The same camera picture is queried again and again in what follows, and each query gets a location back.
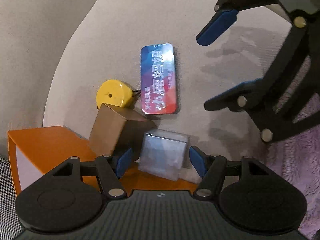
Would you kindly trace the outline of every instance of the blue gripper pad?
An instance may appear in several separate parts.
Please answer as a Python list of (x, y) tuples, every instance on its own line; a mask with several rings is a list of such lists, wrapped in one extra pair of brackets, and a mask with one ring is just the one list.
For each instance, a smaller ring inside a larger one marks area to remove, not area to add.
[(189, 150), (189, 158), (191, 164), (194, 166), (199, 176), (203, 178), (207, 173), (206, 162), (205, 162), (205, 154), (195, 146), (191, 146)]
[(197, 35), (197, 43), (208, 46), (237, 21), (238, 10), (220, 10)]
[(121, 178), (124, 175), (125, 171), (129, 168), (132, 156), (133, 151), (130, 148), (118, 159), (115, 171), (115, 174), (118, 178)]

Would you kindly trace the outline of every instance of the clear plastic box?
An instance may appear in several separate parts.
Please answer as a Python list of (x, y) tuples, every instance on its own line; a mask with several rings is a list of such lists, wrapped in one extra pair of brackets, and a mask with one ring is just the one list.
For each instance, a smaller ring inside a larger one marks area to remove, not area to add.
[(145, 133), (138, 169), (177, 181), (187, 144), (183, 134), (157, 129)]

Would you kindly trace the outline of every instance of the brown cardboard box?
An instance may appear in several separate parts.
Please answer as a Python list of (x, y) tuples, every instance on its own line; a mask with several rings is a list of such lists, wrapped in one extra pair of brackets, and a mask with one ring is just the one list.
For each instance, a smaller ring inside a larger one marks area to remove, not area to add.
[(111, 156), (117, 148), (132, 147), (134, 159), (140, 154), (143, 136), (155, 124), (136, 111), (102, 104), (89, 137), (89, 147), (97, 156)]

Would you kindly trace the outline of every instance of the round black motor cover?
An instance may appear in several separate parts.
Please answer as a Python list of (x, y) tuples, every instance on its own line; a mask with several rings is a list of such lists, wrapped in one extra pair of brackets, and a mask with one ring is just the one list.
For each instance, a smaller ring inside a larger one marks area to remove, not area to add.
[(46, 184), (35, 182), (16, 199), (17, 216), (23, 226), (48, 233), (83, 226), (101, 206), (102, 197), (95, 188), (66, 177), (55, 177)]
[(267, 234), (297, 229), (307, 211), (299, 190), (270, 176), (252, 176), (229, 185), (221, 192), (219, 205), (234, 224)]

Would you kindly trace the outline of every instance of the yellow round object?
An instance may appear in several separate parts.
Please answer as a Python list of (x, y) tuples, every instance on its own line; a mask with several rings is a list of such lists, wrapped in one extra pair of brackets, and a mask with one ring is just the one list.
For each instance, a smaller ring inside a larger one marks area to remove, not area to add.
[(132, 102), (133, 92), (123, 82), (110, 79), (104, 82), (97, 92), (97, 106), (109, 104), (120, 107), (128, 107)]

